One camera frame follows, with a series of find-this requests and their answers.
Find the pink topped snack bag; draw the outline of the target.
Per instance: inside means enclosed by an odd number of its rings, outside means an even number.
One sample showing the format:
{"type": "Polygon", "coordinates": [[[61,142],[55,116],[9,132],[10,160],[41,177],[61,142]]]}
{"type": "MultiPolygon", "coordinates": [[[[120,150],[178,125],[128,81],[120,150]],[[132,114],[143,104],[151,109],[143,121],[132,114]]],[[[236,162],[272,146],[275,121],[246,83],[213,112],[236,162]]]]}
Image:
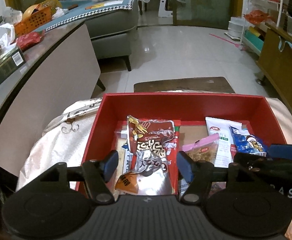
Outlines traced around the pink topped snack bag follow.
{"type": "Polygon", "coordinates": [[[193,144],[183,145],[181,150],[193,161],[208,161],[215,164],[219,147],[219,134],[215,133],[202,138],[193,144]]]}

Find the white green snack packet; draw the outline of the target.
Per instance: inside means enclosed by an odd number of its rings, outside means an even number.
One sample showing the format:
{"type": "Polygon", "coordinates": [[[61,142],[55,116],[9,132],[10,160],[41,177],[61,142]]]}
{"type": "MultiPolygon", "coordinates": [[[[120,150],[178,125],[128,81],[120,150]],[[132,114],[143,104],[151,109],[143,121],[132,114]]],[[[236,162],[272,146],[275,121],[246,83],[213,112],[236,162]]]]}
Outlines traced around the white green snack packet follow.
{"type": "Polygon", "coordinates": [[[219,135],[219,146],[214,166],[228,168],[232,162],[231,145],[233,144],[230,126],[241,129],[242,123],[206,116],[206,126],[208,135],[219,135]]]}

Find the yellow cake packet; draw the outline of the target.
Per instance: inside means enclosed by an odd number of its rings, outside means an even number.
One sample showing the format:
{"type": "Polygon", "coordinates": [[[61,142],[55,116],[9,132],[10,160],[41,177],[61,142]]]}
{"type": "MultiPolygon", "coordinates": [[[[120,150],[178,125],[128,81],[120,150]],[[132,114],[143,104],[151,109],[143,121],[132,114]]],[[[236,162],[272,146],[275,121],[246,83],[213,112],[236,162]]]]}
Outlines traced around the yellow cake packet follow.
{"type": "Polygon", "coordinates": [[[128,149],[128,135],[124,127],[115,132],[116,135],[116,151],[118,152],[118,166],[116,168],[116,174],[114,184],[116,185],[119,177],[128,172],[131,167],[131,153],[128,149]]]}

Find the blue snack packet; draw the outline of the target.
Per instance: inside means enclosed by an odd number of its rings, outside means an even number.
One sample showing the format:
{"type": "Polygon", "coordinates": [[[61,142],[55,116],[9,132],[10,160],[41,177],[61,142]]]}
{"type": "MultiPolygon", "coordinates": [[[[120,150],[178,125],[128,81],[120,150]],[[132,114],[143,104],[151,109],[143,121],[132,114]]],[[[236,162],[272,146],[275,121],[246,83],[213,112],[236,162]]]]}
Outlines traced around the blue snack packet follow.
{"type": "Polygon", "coordinates": [[[267,155],[267,147],[263,142],[247,129],[238,129],[230,126],[231,136],[236,146],[237,152],[248,153],[265,157],[267,155]]]}

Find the floral pink tablecloth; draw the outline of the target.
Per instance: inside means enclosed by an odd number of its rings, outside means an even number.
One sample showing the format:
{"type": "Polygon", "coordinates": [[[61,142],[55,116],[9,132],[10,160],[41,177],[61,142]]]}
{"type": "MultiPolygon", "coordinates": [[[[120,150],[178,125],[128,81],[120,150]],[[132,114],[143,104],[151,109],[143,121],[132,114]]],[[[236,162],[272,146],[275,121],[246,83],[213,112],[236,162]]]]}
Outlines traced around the floral pink tablecloth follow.
{"type": "MultiPolygon", "coordinates": [[[[277,118],[286,141],[292,144],[291,113],[279,99],[266,98],[266,100],[277,118]]],[[[75,118],[72,123],[68,119],[55,128],[51,128],[52,125],[47,125],[42,137],[33,145],[29,157],[19,172],[15,191],[19,191],[58,162],[66,162],[70,166],[79,166],[101,102],[102,98],[75,102],[67,107],[62,115],[67,117],[70,112],[94,104],[92,112],[75,118]]],[[[292,239],[292,222],[288,227],[286,237],[292,239]]]]}

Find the red cardboard box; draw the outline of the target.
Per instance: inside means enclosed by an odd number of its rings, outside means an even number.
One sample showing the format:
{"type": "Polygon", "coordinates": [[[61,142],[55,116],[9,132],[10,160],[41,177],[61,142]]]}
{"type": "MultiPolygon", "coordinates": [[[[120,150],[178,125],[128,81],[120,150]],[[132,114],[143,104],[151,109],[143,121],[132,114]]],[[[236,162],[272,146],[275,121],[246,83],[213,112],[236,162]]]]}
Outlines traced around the red cardboard box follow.
{"type": "Polygon", "coordinates": [[[206,116],[242,123],[265,145],[286,142],[267,100],[260,96],[204,93],[106,94],[95,117],[83,163],[101,161],[116,150],[115,132],[124,127],[131,153],[130,170],[114,184],[134,196],[177,194],[176,163],[183,145],[208,137],[206,116]]]}

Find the dark wooden stool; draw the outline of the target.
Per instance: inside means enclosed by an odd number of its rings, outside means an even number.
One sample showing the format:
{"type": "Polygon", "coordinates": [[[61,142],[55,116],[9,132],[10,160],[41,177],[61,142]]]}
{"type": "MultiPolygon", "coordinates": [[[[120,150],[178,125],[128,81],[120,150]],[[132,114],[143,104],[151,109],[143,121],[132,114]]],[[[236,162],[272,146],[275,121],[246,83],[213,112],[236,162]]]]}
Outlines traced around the dark wooden stool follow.
{"type": "Polygon", "coordinates": [[[193,77],[186,79],[158,80],[134,84],[134,92],[160,92],[187,90],[211,93],[235,93],[225,77],[193,77]]]}

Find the wooden cabinet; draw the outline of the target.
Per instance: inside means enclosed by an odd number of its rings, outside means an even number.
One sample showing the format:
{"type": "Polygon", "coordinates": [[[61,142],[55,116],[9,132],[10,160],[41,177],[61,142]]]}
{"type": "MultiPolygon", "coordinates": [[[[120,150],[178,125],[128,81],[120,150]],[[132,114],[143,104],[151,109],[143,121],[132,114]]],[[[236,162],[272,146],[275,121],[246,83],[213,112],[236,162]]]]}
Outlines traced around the wooden cabinet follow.
{"type": "Polygon", "coordinates": [[[281,27],[266,26],[257,65],[292,112],[292,36],[281,27]]]}

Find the pink fly swatter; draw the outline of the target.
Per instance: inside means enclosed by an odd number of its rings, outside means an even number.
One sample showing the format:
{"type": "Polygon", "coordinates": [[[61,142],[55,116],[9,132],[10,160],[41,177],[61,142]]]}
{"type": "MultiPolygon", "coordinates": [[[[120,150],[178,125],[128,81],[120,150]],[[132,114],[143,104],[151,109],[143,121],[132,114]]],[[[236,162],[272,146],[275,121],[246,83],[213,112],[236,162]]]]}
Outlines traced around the pink fly swatter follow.
{"type": "Polygon", "coordinates": [[[222,40],[224,42],[230,43],[230,44],[234,45],[236,48],[238,48],[239,50],[242,50],[242,51],[247,50],[247,48],[245,46],[243,46],[240,42],[231,41],[231,40],[228,40],[226,38],[223,38],[223,37],[215,35],[215,34],[209,34],[209,36],[217,38],[217,39],[222,40]]]}

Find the dark green long box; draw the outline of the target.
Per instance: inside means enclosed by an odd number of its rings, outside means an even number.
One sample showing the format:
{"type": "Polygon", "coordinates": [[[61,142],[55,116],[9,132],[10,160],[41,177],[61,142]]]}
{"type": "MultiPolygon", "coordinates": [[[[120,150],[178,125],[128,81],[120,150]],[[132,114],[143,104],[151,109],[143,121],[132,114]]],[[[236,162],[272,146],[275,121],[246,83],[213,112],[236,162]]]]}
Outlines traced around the dark green long box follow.
{"type": "Polygon", "coordinates": [[[19,47],[0,59],[0,85],[26,62],[19,47]]]}

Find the red packet on counter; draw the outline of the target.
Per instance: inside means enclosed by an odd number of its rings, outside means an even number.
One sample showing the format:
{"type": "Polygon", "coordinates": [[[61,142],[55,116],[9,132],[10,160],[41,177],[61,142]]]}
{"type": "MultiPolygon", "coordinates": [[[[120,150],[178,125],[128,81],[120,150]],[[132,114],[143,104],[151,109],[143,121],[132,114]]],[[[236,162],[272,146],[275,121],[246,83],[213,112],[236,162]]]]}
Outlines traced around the red packet on counter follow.
{"type": "Polygon", "coordinates": [[[19,36],[16,39],[17,46],[21,49],[21,51],[26,51],[29,48],[35,46],[40,43],[45,36],[45,31],[33,31],[31,33],[19,36]]]}

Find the grey sofa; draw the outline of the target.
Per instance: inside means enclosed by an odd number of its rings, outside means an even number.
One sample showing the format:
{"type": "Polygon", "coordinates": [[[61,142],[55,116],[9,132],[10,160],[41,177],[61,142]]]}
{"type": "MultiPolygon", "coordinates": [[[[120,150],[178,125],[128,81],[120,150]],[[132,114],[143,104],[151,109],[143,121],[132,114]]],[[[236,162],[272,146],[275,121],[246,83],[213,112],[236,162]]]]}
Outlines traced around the grey sofa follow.
{"type": "Polygon", "coordinates": [[[105,2],[61,1],[62,8],[72,5],[67,14],[38,27],[35,31],[50,31],[62,25],[84,20],[97,59],[121,58],[131,71],[131,34],[137,29],[138,5],[136,0],[109,0],[105,2]]]}

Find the white plastic bag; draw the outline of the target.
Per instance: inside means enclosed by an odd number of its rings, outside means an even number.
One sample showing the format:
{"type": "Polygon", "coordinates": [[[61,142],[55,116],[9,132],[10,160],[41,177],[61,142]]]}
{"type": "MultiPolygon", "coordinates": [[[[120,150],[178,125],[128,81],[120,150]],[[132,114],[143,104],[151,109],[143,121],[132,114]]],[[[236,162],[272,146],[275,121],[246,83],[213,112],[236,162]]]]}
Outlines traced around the white plastic bag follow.
{"type": "Polygon", "coordinates": [[[10,23],[0,25],[0,57],[8,54],[15,48],[15,28],[10,23]]]}

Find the orange plastic basket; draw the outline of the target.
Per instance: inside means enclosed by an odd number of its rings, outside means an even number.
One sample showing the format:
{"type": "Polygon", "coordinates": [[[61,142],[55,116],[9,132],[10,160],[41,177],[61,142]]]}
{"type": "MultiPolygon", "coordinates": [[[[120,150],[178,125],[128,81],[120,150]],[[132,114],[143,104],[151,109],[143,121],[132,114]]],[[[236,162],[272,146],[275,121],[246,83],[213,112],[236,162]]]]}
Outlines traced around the orange plastic basket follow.
{"type": "Polygon", "coordinates": [[[28,34],[52,20],[51,8],[45,7],[14,25],[15,36],[28,34]]]}

